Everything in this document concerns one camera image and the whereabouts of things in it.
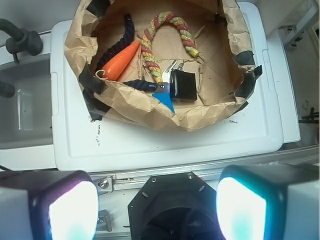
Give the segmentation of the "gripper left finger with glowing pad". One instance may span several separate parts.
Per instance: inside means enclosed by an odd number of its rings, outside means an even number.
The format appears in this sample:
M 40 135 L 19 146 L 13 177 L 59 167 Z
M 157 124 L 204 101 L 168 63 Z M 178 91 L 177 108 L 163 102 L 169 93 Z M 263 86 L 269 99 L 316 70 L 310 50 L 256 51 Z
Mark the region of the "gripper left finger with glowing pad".
M 76 171 L 2 171 L 2 240 L 92 240 L 99 212 L 90 175 Z

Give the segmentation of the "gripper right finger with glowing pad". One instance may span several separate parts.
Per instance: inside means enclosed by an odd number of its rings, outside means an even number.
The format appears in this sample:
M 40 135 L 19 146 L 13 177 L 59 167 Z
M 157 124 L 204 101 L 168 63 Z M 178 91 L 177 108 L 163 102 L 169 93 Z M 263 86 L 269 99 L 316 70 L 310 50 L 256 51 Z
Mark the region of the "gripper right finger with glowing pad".
M 217 185 L 216 213 L 227 240 L 318 240 L 320 167 L 229 165 Z

